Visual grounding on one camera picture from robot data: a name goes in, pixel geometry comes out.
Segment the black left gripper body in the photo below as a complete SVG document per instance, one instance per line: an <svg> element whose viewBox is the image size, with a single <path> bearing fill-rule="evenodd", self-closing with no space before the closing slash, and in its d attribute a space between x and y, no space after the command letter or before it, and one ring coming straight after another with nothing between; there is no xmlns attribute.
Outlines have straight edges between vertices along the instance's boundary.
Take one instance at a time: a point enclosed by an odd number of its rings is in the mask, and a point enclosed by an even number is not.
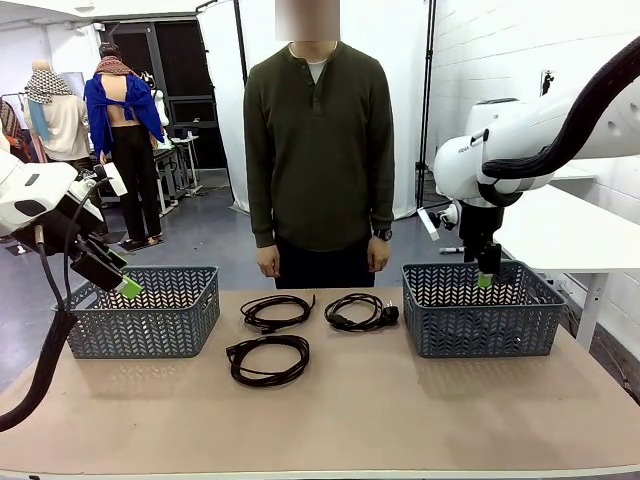
<svg viewBox="0 0 640 480"><path fill-rule="evenodd" d="M71 231L71 241L78 236L87 237L97 233L103 225L100 210L88 200L82 207L76 220L73 220L76 210L80 206L77 199L62 199L51 212L49 219L49 254L62 253L66 244L68 231Z"/></svg>

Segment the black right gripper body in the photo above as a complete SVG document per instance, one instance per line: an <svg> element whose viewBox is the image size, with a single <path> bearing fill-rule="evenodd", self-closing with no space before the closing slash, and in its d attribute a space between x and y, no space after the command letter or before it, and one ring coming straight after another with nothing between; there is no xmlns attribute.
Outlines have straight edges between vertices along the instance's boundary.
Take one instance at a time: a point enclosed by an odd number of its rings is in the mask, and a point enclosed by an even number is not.
<svg viewBox="0 0 640 480"><path fill-rule="evenodd" d="M504 209L460 203L459 237L464 245L487 245L502 226Z"/></svg>

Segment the person's left hand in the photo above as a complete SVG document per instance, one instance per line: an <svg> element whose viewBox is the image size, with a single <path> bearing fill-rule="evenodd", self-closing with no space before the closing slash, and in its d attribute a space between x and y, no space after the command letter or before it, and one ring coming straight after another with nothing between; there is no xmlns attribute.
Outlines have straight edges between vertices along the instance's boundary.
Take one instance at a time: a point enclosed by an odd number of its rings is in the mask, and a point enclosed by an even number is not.
<svg viewBox="0 0 640 480"><path fill-rule="evenodd" d="M391 257L391 245L389 241L373 236L368 243L367 259L369 271L381 272L388 264Z"/></svg>

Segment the person's right hand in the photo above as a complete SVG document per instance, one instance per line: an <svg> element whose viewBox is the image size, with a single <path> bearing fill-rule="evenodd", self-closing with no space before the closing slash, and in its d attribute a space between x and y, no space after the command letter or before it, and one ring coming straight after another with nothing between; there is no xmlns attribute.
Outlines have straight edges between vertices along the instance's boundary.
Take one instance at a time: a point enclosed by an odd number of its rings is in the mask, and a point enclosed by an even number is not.
<svg viewBox="0 0 640 480"><path fill-rule="evenodd" d="M256 263L265 277L278 278L280 276L280 254L276 245L258 248Z"/></svg>

